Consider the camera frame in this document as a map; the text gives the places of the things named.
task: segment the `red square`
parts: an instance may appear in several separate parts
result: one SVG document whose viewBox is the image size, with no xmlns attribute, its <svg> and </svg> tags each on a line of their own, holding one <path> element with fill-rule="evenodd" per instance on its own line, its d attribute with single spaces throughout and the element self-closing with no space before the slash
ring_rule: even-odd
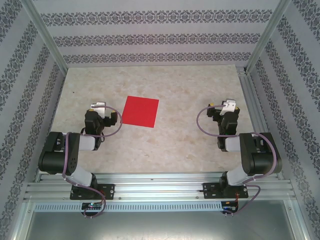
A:
<svg viewBox="0 0 320 240">
<path fill-rule="evenodd" d="M 128 96 L 122 113 L 123 123 L 154 128 L 158 104 L 158 99 Z"/>
</svg>

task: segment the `wire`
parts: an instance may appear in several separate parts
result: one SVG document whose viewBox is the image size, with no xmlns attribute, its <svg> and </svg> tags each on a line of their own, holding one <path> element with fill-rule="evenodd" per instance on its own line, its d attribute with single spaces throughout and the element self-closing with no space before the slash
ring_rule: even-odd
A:
<svg viewBox="0 0 320 240">
<path fill-rule="evenodd" d="M 211 134 L 211 133 L 208 133 L 206 131 L 204 131 L 200 125 L 199 125 L 199 116 L 200 114 L 204 111 L 204 110 L 207 110 L 207 109 L 212 109 L 212 108 L 218 108 L 218 107 L 224 107 L 224 105 L 214 105 L 214 106 L 207 106 L 205 107 L 204 109 L 202 109 L 198 115 L 196 116 L 196 124 L 198 126 L 198 128 L 205 134 L 209 135 L 209 136 L 212 136 L 212 137 L 222 137 L 222 138 L 234 138 L 234 137 L 237 137 L 238 135 L 218 135 L 218 134 Z M 277 155 L 276 155 L 276 150 L 275 150 L 275 147 L 272 145 L 272 143 L 269 141 L 269 139 L 267 139 L 265 136 L 263 136 L 261 133 L 258 133 L 258 132 L 251 132 L 250 134 L 253 134 L 253 135 L 257 135 L 259 136 L 260 138 L 262 138 L 263 140 L 265 140 L 265 142 L 269 145 L 270 149 L 271 149 L 271 152 L 272 152 L 272 156 L 273 156 L 273 163 L 272 163 L 272 167 L 270 168 L 270 170 L 263 174 L 263 175 L 259 175 L 259 176 L 253 176 L 252 178 L 249 178 L 245 181 L 242 182 L 243 185 L 246 185 L 247 183 L 251 182 L 251 181 L 255 181 L 256 179 L 262 179 L 262 178 L 265 178 L 267 176 L 269 176 L 270 174 L 272 174 L 274 172 L 274 170 L 276 169 L 276 166 L 277 166 Z M 241 212 L 244 208 L 246 208 L 249 204 L 251 204 L 253 202 L 253 200 L 256 199 L 256 197 L 259 195 L 260 191 L 261 191 L 261 188 L 260 186 L 258 185 L 246 185 L 247 187 L 255 187 L 255 188 L 258 188 L 258 192 L 251 198 L 251 200 L 246 204 L 244 205 L 241 209 L 239 209 L 238 211 L 236 211 L 235 213 L 229 211 L 229 210 L 226 210 L 226 209 L 223 209 L 223 211 L 231 214 L 232 216 L 235 215 L 235 214 L 238 214 L 239 212 Z"/>
<path fill-rule="evenodd" d="M 219 134 L 211 134 L 211 133 L 208 133 L 206 132 L 205 130 L 202 129 L 202 127 L 200 126 L 199 124 L 199 116 L 200 114 L 204 111 L 204 110 L 207 110 L 207 109 L 212 109 L 212 108 L 219 108 L 219 107 L 224 107 L 225 105 L 214 105 L 214 106 L 207 106 L 205 107 L 204 109 L 202 109 L 199 113 L 198 113 L 198 116 L 196 116 L 196 125 L 198 126 L 198 128 L 204 133 L 204 134 L 207 134 L 211 137 L 225 137 L 225 138 L 231 138 L 231 137 L 237 137 L 238 135 L 219 135 Z"/>
<path fill-rule="evenodd" d="M 89 134 L 82 134 L 82 135 L 90 136 L 90 137 L 94 137 L 94 138 L 106 138 L 106 137 L 110 137 L 112 135 L 115 135 L 117 132 L 119 132 L 119 130 L 120 130 L 121 126 L 122 126 L 122 116 L 121 116 L 120 112 L 118 112 L 116 109 L 114 109 L 114 108 L 112 108 L 110 106 L 107 106 L 106 103 L 104 103 L 104 108 L 105 109 L 111 109 L 111 110 L 115 111 L 119 115 L 119 117 L 120 117 L 120 126 L 118 127 L 118 129 L 115 132 L 113 132 L 111 134 L 108 134 L 108 135 L 89 135 Z M 68 132 L 66 134 L 66 136 L 65 136 L 65 154 L 64 154 L 64 166 L 63 166 L 63 171 L 62 171 L 62 177 L 66 182 L 68 182 L 68 183 L 70 183 L 70 184 L 72 184 L 72 185 L 74 185 L 76 187 L 80 187 L 80 188 L 84 188 L 84 189 L 88 189 L 88 190 L 94 191 L 95 193 L 99 194 L 102 197 L 102 201 L 101 202 L 103 202 L 103 208 L 101 209 L 101 211 L 97 212 L 93 216 L 86 215 L 86 211 L 89 208 L 86 208 L 84 210 L 84 212 L 83 212 L 83 215 L 84 215 L 85 218 L 90 218 L 90 219 L 96 218 L 100 214 L 102 214 L 102 212 L 106 209 L 106 206 L 107 206 L 106 198 L 100 191 L 98 191 L 98 190 L 96 190 L 96 189 L 94 189 L 92 187 L 89 187 L 89 186 L 84 186 L 84 185 L 78 184 L 78 183 L 76 183 L 76 182 L 74 182 L 74 181 L 72 181 L 72 180 L 67 178 L 66 171 L 67 171 L 67 166 L 68 166 L 69 134 L 70 134 L 70 132 Z"/>
<path fill-rule="evenodd" d="M 235 208 L 237 208 L 237 207 L 239 207 L 239 194 L 238 193 L 235 194 L 235 201 L 236 201 Z"/>
</svg>

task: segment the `patterned wallpaper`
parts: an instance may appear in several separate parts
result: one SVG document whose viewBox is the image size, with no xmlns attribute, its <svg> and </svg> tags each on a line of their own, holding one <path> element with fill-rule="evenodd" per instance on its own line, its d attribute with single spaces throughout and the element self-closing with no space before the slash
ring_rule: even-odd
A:
<svg viewBox="0 0 320 240">
<path fill-rule="evenodd" d="M 36 0 L 69 67 L 244 67 L 279 0 Z"/>
<path fill-rule="evenodd" d="M 320 239 L 319 20 L 320 1 L 293 0 L 251 72 L 311 239 Z"/>
<path fill-rule="evenodd" d="M 18 0 L 0 0 L 0 240 L 32 182 L 64 76 Z"/>
</svg>

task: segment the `robotic arm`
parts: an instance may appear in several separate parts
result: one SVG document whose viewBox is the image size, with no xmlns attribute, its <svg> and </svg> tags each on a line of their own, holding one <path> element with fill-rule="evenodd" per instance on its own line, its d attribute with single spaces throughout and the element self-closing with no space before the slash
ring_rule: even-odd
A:
<svg viewBox="0 0 320 240">
<path fill-rule="evenodd" d="M 93 173 L 84 170 L 78 165 L 79 151 L 96 151 L 102 142 L 100 136 L 105 127 L 114 126 L 118 120 L 116 112 L 111 113 L 111 117 L 105 116 L 105 103 L 97 102 L 91 105 L 85 114 L 85 135 L 80 133 L 68 134 L 68 155 L 66 166 L 66 179 L 76 185 L 82 185 L 95 189 L 105 196 L 106 199 L 113 199 L 114 184 L 98 184 Z M 41 171 L 49 174 L 62 174 L 65 165 L 67 134 L 62 132 L 50 132 L 44 144 L 42 153 L 38 161 Z M 70 193 L 71 200 L 100 200 L 101 196 L 94 191 L 82 187 L 72 186 Z"/>
<path fill-rule="evenodd" d="M 282 160 L 275 141 L 269 132 L 255 134 L 240 133 L 236 135 L 240 109 L 236 107 L 234 99 L 223 101 L 219 107 L 211 103 L 205 109 L 207 109 L 207 116 L 212 118 L 214 122 L 217 122 L 219 135 L 205 132 L 199 126 L 197 118 L 200 130 L 210 136 L 216 136 L 218 148 L 223 152 L 241 152 L 241 165 L 233 170 L 224 172 L 219 179 L 219 183 L 204 183 L 202 185 L 204 198 L 232 199 L 235 196 L 238 198 L 248 198 L 247 182 L 255 178 L 265 177 L 266 174 L 279 173 L 282 169 Z M 272 150 L 274 150 L 276 156 L 274 169 Z"/>
</svg>

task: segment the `table surface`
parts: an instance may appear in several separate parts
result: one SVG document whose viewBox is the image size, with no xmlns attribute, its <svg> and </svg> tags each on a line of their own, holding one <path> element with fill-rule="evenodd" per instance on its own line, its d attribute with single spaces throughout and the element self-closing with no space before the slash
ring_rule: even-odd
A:
<svg viewBox="0 0 320 240">
<path fill-rule="evenodd" d="M 51 131 L 79 133 L 92 103 L 123 112 L 127 96 L 159 99 L 154 128 L 124 124 L 97 151 L 80 151 L 78 164 L 92 173 L 223 172 L 241 163 L 238 152 L 222 152 L 217 138 L 196 125 L 209 103 L 236 100 L 237 133 L 252 124 L 234 65 L 81 67 L 68 70 Z M 203 129 L 218 134 L 204 112 Z M 105 128 L 113 132 L 116 126 Z"/>
</svg>

